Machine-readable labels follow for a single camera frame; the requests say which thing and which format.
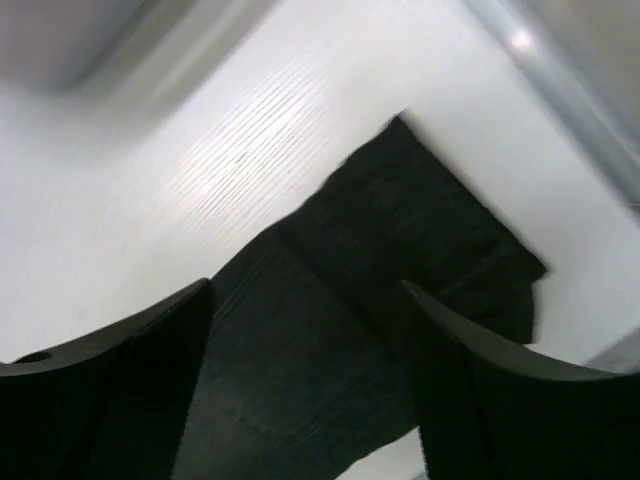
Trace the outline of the black denim trousers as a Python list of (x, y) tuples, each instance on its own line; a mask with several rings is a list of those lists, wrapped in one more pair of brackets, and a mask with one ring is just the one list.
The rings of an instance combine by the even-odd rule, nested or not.
[(340, 476), (415, 426), (387, 341), (403, 281), (526, 344), (546, 271), (393, 118), (213, 276), (174, 477)]

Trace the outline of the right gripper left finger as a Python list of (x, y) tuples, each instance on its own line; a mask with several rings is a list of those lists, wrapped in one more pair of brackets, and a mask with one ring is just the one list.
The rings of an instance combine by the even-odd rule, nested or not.
[(4, 479), (168, 479), (214, 312), (210, 280), (1, 366)]

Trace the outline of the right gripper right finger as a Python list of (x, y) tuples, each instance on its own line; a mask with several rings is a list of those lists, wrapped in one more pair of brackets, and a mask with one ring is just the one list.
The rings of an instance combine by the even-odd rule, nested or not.
[(639, 377), (547, 357), (411, 283), (402, 351), (432, 479), (635, 479)]

